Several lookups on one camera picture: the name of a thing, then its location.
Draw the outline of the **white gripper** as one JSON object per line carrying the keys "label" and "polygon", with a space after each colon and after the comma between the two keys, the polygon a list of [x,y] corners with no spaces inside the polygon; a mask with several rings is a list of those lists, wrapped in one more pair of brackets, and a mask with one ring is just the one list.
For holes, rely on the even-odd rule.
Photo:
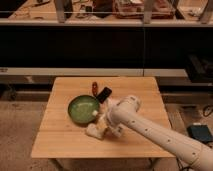
{"label": "white gripper", "polygon": [[113,116],[113,108],[118,104],[117,99],[109,98],[105,101],[102,118],[108,125],[117,125],[118,122]]}

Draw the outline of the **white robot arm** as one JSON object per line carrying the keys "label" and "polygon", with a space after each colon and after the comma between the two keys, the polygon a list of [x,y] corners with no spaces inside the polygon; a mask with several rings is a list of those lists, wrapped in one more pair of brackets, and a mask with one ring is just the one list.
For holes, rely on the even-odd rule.
{"label": "white robot arm", "polygon": [[178,157],[196,171],[213,171],[213,149],[188,136],[165,128],[139,115],[141,101],[136,96],[107,100],[106,120],[116,128],[123,124]]}

